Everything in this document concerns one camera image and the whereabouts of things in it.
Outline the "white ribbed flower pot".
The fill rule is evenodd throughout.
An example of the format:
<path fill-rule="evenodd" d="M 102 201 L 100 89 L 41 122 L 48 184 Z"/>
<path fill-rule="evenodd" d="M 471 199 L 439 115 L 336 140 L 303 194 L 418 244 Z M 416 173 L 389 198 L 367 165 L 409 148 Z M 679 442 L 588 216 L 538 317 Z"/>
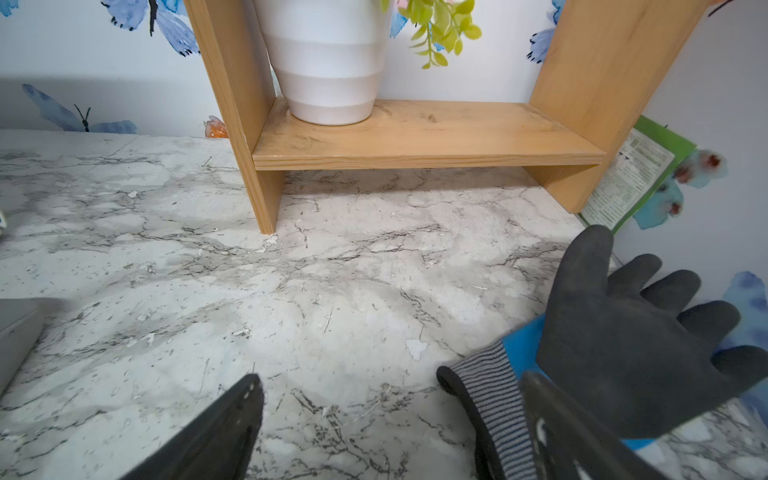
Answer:
<path fill-rule="evenodd" d="M 258 0 L 254 6 L 294 117 L 344 126 L 372 114 L 385 65 L 391 1 Z"/>

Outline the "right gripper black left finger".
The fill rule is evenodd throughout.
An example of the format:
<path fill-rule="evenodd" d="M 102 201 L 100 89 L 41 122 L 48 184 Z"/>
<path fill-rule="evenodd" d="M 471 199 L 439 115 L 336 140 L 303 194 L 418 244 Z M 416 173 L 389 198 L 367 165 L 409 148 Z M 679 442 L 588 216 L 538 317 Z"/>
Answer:
<path fill-rule="evenodd" d="M 246 476 L 262 425 L 263 385 L 243 376 L 126 479 L 227 479 Z"/>

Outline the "green and white leaflet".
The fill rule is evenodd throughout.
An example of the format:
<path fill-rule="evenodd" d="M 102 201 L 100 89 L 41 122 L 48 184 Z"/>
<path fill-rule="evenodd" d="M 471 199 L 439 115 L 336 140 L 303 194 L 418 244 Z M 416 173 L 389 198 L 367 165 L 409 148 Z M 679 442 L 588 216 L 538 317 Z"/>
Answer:
<path fill-rule="evenodd" d="M 642 229 L 678 216 L 684 196 L 673 172 L 696 144 L 641 116 L 592 192 L 579 217 L 617 232 L 633 219 Z"/>

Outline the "black and blue work glove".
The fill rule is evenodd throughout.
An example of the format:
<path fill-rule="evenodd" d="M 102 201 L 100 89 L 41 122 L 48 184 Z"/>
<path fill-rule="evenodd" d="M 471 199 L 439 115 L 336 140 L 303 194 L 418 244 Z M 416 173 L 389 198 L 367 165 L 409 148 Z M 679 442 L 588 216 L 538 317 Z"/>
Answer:
<path fill-rule="evenodd" d="M 766 378 L 764 349 L 721 347 L 741 318 L 734 305 L 695 304 L 699 276 L 661 276 L 653 254 L 611 270 L 613 244 L 602 225 L 583 230 L 560 262 L 542 316 L 437 370 L 474 428 L 480 478 L 578 477 L 564 440 L 539 439 L 524 399 L 528 384 L 552 383 L 632 448 Z"/>

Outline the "green artificial plant with flowers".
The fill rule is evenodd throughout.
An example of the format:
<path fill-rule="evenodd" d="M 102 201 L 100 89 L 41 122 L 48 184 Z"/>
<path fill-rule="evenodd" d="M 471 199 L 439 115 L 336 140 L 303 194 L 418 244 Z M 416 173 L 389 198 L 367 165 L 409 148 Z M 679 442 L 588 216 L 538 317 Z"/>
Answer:
<path fill-rule="evenodd" d="M 474 0 L 380 1 L 380 8 L 393 10 L 391 35 L 412 24 L 411 48 L 424 58 L 422 70 L 447 67 L 448 55 L 460 56 L 465 40 L 478 40 L 482 29 L 474 22 Z"/>

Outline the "wooden desktop shelf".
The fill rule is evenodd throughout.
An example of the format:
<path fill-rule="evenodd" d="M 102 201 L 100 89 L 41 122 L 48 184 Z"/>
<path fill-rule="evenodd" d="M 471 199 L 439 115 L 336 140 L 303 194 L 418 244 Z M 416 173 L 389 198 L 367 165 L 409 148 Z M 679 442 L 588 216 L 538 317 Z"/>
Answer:
<path fill-rule="evenodd" d="M 583 209 L 707 9 L 704 1 L 575 1 L 526 103 L 381 100 L 351 126 L 290 117 L 241 1 L 187 9 L 260 230 L 298 170 L 523 167 Z"/>

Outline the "silver laptop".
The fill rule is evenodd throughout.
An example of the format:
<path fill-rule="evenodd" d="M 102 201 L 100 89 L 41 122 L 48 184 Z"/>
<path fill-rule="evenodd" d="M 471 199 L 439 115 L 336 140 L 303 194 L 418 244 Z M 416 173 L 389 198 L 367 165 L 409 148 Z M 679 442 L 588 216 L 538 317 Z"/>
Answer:
<path fill-rule="evenodd" d="M 1 393 L 38 341 L 49 305 L 46 298 L 1 300 Z"/>

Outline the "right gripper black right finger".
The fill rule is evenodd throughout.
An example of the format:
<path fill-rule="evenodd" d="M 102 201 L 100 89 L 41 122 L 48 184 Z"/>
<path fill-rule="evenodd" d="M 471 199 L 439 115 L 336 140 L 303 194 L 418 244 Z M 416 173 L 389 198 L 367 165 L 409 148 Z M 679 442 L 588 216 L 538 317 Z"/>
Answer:
<path fill-rule="evenodd" d="M 545 376 L 522 377 L 525 415 L 540 479 L 662 479 Z"/>

